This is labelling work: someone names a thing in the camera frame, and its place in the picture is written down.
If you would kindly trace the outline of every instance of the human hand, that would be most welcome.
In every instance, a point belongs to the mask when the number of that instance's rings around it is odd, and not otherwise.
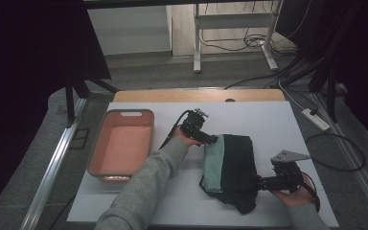
[[[182,142],[184,142],[184,144],[186,144],[186,146],[189,148],[190,146],[192,145],[203,145],[202,142],[200,141],[197,141],[197,140],[194,140],[194,139],[191,139],[189,137],[186,137],[184,135],[184,133],[181,131],[181,128],[180,126],[178,126],[174,133],[172,134],[172,138],[175,138],[175,139],[178,139],[178,140],[181,140]]]
[[[303,174],[304,183],[312,188],[309,178]],[[286,207],[294,207],[302,204],[313,203],[312,196],[304,187],[300,186],[297,191],[292,194],[286,194],[281,191],[270,191],[274,196],[279,198]]]

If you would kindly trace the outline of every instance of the power strip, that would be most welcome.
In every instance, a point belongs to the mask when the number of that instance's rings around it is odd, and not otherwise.
[[[318,117],[316,114],[311,115],[311,110],[309,108],[304,109],[301,112],[308,120],[310,120],[316,127],[321,129],[322,131],[327,130],[330,128],[330,125],[328,125],[324,120],[322,120],[320,117]]]

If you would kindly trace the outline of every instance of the gray floor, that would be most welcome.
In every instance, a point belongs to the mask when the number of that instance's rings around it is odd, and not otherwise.
[[[277,60],[279,66],[283,68],[290,62],[290,57],[278,57]],[[157,54],[151,57],[139,55],[123,58],[110,57],[108,66],[113,76],[113,80],[109,83],[124,90],[224,87],[239,80],[271,73],[261,54],[205,57],[202,63],[202,73],[199,75],[193,73],[190,57],[171,58]],[[271,80],[251,80],[239,86],[262,88]],[[307,91],[309,80],[310,77],[299,80],[292,85],[292,88],[304,93]],[[89,84],[89,87],[92,91],[103,91],[93,84]],[[311,106],[298,95],[291,95],[301,105]],[[95,136],[99,128],[99,121],[112,98],[113,95],[106,93],[93,93],[90,96],[81,116],[80,132],[75,136],[66,153],[57,181],[36,229],[49,229],[56,215],[77,192],[90,147],[93,145],[93,138],[88,138],[84,143],[83,139],[79,139],[79,135],[83,136],[85,131],[89,130],[88,136]],[[19,229],[66,126],[64,91],[60,90],[53,94],[48,104],[49,111],[39,132],[7,188],[0,196],[0,229]],[[304,137],[319,133],[319,129],[300,114],[298,106],[292,103],[292,107]],[[360,146],[368,160],[368,132],[345,106],[343,95],[336,100],[336,117],[346,136]],[[320,160],[337,166],[346,165],[333,138],[314,139],[308,143],[308,147],[311,154]],[[335,172],[317,164],[315,167],[340,224],[339,229],[368,229],[368,199],[357,183],[355,174]],[[67,210],[60,216],[54,229],[93,228],[93,223],[66,222]]]

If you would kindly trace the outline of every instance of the metal frame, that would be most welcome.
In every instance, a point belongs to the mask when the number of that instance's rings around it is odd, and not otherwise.
[[[194,73],[201,72],[201,47],[199,40],[200,30],[211,29],[236,29],[236,28],[267,28],[265,41],[260,42],[262,51],[271,71],[277,71],[279,67],[271,54],[270,41],[276,26],[277,17],[283,0],[272,13],[241,13],[241,14],[218,14],[199,15],[199,4],[195,4],[195,50],[194,50]]]
[[[23,219],[20,229],[35,229],[38,220],[40,219],[41,213],[43,212],[47,198],[52,191],[56,177],[58,175],[59,167],[61,166],[65,152],[67,151],[68,145],[70,144],[77,126],[80,121],[82,110],[85,106],[86,99],[79,99],[76,105],[76,120],[68,128],[64,130],[62,136],[57,144],[56,150],[53,157],[47,167],[46,173],[38,186],[37,192],[34,195],[31,206],[29,207],[26,217]]]
[[[320,93],[311,93],[310,94],[312,99],[316,104],[318,104],[319,112],[321,113],[322,117],[325,119],[325,121],[330,124],[332,131],[335,134],[342,135],[343,131],[339,127],[338,124],[333,122],[333,119],[328,116],[326,111],[326,104],[324,100],[322,99]],[[350,167],[357,168],[360,165],[360,159],[357,154],[357,149],[354,148],[350,143],[342,141],[340,139],[337,140],[337,144],[339,145],[339,148],[341,149],[342,153],[344,154],[348,164]],[[362,188],[362,191],[366,194],[368,198],[368,172],[366,169],[361,169],[360,171],[354,172],[356,179]]]

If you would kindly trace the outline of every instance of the black cable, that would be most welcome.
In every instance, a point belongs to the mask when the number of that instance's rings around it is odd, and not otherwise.
[[[77,195],[73,195],[73,197],[71,197],[67,203],[64,205],[64,207],[62,207],[61,211],[57,214],[55,220],[53,221],[52,225],[50,226],[49,230],[53,230],[56,223],[58,222],[58,219],[61,217],[62,213],[65,211],[65,209],[71,204],[71,202],[73,202],[73,200],[76,198]]]
[[[341,11],[339,13],[339,16],[338,17],[342,17],[346,13],[346,11],[347,11],[347,9],[345,9],[345,11]],[[319,36],[318,38],[316,38],[314,40],[314,42],[312,42],[311,44],[309,44],[308,46],[306,46],[304,49],[302,49],[301,51],[299,51],[297,53],[297,56],[298,57],[300,57],[300,56],[301,57],[304,57],[307,54],[307,52],[310,51],[310,48],[312,48],[313,46],[318,46],[318,44],[324,45],[326,43],[326,40],[329,38],[330,34],[332,32],[334,32],[339,27],[340,24],[341,24],[341,20],[336,21],[332,26],[329,27],[329,29],[325,33],[323,33],[321,36]],[[322,60],[323,60],[323,58],[319,59],[313,65],[309,66],[306,70],[303,70],[302,72],[298,73],[298,77],[301,78],[304,75],[307,75],[307,73],[310,73],[311,71],[315,70],[320,65],[320,63],[322,63]],[[277,81],[280,77],[282,77],[282,76],[279,76],[278,78],[276,78],[276,79],[272,80],[271,82],[267,83],[264,86],[264,88],[267,88],[268,85],[270,85],[271,83]]]
[[[329,35],[330,35],[334,30],[336,30],[336,29],[338,28],[338,26],[339,26],[339,25],[340,25],[340,21],[339,21],[339,22],[336,22],[335,24],[333,24],[333,25],[332,25],[332,26],[327,30],[327,32],[326,32],[326,33],[323,33],[321,36],[319,36],[318,38],[316,38],[316,39],[314,40],[314,42],[312,42],[310,45],[308,45],[307,47],[305,47],[304,49],[302,49],[302,50],[301,50],[301,52],[297,52],[297,53],[296,53],[296,55],[297,55],[297,57],[296,57],[296,58],[302,58],[302,57],[306,54],[306,52],[307,52],[307,50],[308,50],[309,48],[311,48],[312,46],[314,46],[314,45],[316,45],[317,43],[319,43],[322,39],[328,39]],[[213,46],[213,47],[217,47],[217,48],[222,48],[222,47],[215,46],[215,45],[207,45],[207,46]],[[229,50],[229,49],[224,49],[224,50],[227,50],[227,51],[240,51],[240,50],[243,50],[243,49],[246,49],[246,48],[247,48],[247,46],[246,46],[246,47],[243,47],[243,48],[241,48],[241,49],[238,49],[238,50]],[[322,61],[317,61],[316,63],[314,63],[314,65],[309,66],[309,67],[307,68],[307,71],[300,72],[300,73],[302,73],[302,74],[306,74],[306,72],[307,72],[307,73],[310,73],[311,71],[313,71],[314,69],[316,69],[316,68],[319,66],[319,64],[320,64],[321,62],[322,62]],[[230,87],[233,87],[233,86],[235,86],[235,85],[237,85],[237,84],[240,84],[240,83],[243,83],[243,82],[246,82],[246,81],[253,81],[253,80],[259,80],[259,79],[265,79],[265,78],[270,78],[270,77],[274,77],[274,76],[279,76],[279,77],[278,77],[278,78],[276,78],[275,80],[272,80],[271,82],[267,83],[267,84],[264,86],[264,88],[266,88],[269,84],[271,84],[271,83],[272,83],[272,82],[274,82],[274,81],[277,81],[280,77],[282,77],[281,75],[283,75],[284,73],[286,73],[289,67],[292,67],[292,66],[291,66],[291,64],[290,64],[288,67],[286,67],[285,69],[283,69],[281,72],[278,72],[278,73],[275,73],[275,74],[272,74],[272,75],[268,75],[268,76],[258,77],[258,78],[250,78],[250,79],[246,79],[246,80],[240,80],[240,81],[238,81],[238,82],[236,82],[236,83],[234,83],[234,84],[231,84],[231,85],[229,85],[229,86],[226,86],[224,89],[228,89],[228,88],[230,88]]]
[[[229,40],[244,40],[244,38],[221,38],[221,39],[205,39],[204,38],[204,30],[201,31],[201,38],[203,42],[211,42],[211,41],[229,41]]]
[[[316,70],[321,65],[321,63],[324,62],[324,60],[325,60],[325,58],[321,57],[315,63],[311,64],[310,66],[306,67],[303,70],[300,70],[298,73],[295,73],[293,75],[288,75],[286,78],[283,78],[281,84],[282,85],[289,85],[289,84],[291,84],[295,81],[300,80],[304,76],[306,76],[309,73],[311,73],[312,71]]]
[[[247,5],[247,2],[244,2],[243,8],[239,12],[245,12],[246,11],[246,5]]]
[[[339,15],[336,17],[336,20],[334,21],[334,23],[329,26],[329,28],[320,36],[318,36],[313,42],[311,42],[310,44],[308,44],[304,49],[299,49],[298,51],[295,51],[297,53],[297,55],[299,55],[300,53],[303,56],[309,56],[310,52],[312,52],[312,48],[316,49],[316,50],[321,50],[322,47],[324,47],[327,44],[327,40],[330,38],[331,33],[333,33],[334,31],[336,31],[339,26],[342,23],[341,18],[344,17],[344,15],[348,12],[348,7],[342,9],[339,12]],[[270,43],[270,47],[273,50],[273,55],[275,56],[293,56],[294,55],[294,51],[279,51],[276,46],[275,43],[273,42],[273,44]]]
[[[223,47],[218,46],[218,45],[208,45],[208,44],[204,43],[201,39],[200,39],[199,41],[200,41],[200,42],[201,42],[201,44],[202,44],[202,45],[204,45],[204,46],[215,47],[215,48],[219,48],[219,49],[221,49],[221,50],[231,51],[231,52],[233,52],[233,51],[241,51],[241,50],[244,50],[244,49],[249,48],[248,46],[244,46],[244,47],[242,47],[242,48],[240,48],[240,49],[231,50],[231,49],[223,48]]]
[[[318,163],[322,166],[325,166],[329,169],[336,170],[336,171],[341,171],[341,172],[355,172],[355,171],[359,171],[359,170],[361,170],[365,167],[365,165],[366,165],[366,156],[364,155],[364,152],[360,149],[360,147],[357,144],[355,144],[354,141],[352,141],[351,139],[349,139],[347,137],[337,135],[337,134],[333,134],[333,133],[329,133],[329,132],[324,132],[324,133],[319,133],[319,134],[312,135],[311,137],[307,138],[305,142],[307,144],[311,139],[319,137],[319,136],[324,136],[324,135],[331,135],[331,136],[334,136],[334,137],[337,137],[337,138],[344,139],[345,141],[351,143],[358,150],[358,152],[359,152],[359,154],[362,158],[362,162],[361,162],[360,166],[358,166],[355,169],[341,169],[341,168],[329,165],[327,163],[324,163],[324,162],[322,162],[322,161],[320,161],[320,160],[318,160],[314,157],[311,157],[312,161],[315,161],[316,163]]]
[[[288,73],[291,73],[292,71],[295,71],[296,69],[298,69],[302,64],[300,64],[299,66],[295,67],[294,69],[291,69],[293,68],[299,61],[301,61],[303,59],[302,56],[297,56],[295,57],[292,62],[287,66],[288,69],[290,69],[289,71],[285,71],[284,73],[282,73],[281,75],[279,75],[277,78],[275,78],[274,80],[268,82],[264,87],[263,89],[266,89],[268,85],[270,85],[271,83],[275,82],[275,81],[278,81],[281,77],[283,77],[285,74],[288,74]]]
[[[160,149],[162,149],[164,146],[166,146],[166,145],[167,145],[167,143],[169,143],[169,142],[170,142],[170,139],[172,139],[172,138],[173,138],[173,134],[174,134],[175,129],[178,127],[178,123],[181,121],[181,119],[184,117],[184,115],[185,115],[186,113],[190,113],[190,112],[191,112],[191,110],[186,110],[186,111],[184,111],[184,112],[180,115],[180,117],[177,119],[177,121],[175,122],[175,124],[172,126],[172,130],[170,130],[169,134],[168,134],[168,135],[167,135],[167,137],[166,137],[166,140],[164,140],[163,144],[161,144]]]
[[[243,39],[244,44],[251,48],[261,47],[263,44],[259,43],[259,41],[265,41],[265,35],[263,34],[247,35],[246,33]]]
[[[223,89],[228,89],[230,87],[233,87],[235,85],[238,85],[240,83],[243,83],[243,82],[246,82],[246,81],[254,81],[254,80],[260,80],[260,79],[267,79],[267,78],[271,78],[271,77],[275,77],[275,76],[278,76],[278,75],[281,75],[281,74],[284,74],[288,69],[292,68],[296,63],[298,63],[298,61],[300,61],[302,57],[296,57],[295,59],[293,59],[291,61],[291,63],[285,67],[283,70],[277,72],[277,73],[274,73],[274,74],[271,74],[271,75],[267,75],[267,76],[262,76],[262,77],[257,77],[257,78],[250,78],[250,79],[245,79],[245,80],[240,80],[240,81],[237,81],[231,85],[228,85],[226,87],[224,87]]]
[[[263,1],[263,2],[262,2],[262,7],[263,7],[264,12],[267,12],[267,11],[265,10],[265,1]]]
[[[298,48],[280,51],[277,49],[276,42],[274,42],[273,40],[270,41],[270,48],[271,53],[277,57],[293,57],[297,56],[298,53],[300,52],[300,49]]]
[[[310,193],[312,200],[315,204],[316,212],[319,212],[319,209],[321,208],[321,200],[319,199],[318,193],[316,192],[315,183],[313,182],[312,178],[308,174],[306,174],[305,172],[300,172],[300,173],[306,175],[309,178],[310,183],[312,184],[313,188],[304,181],[300,185]]]

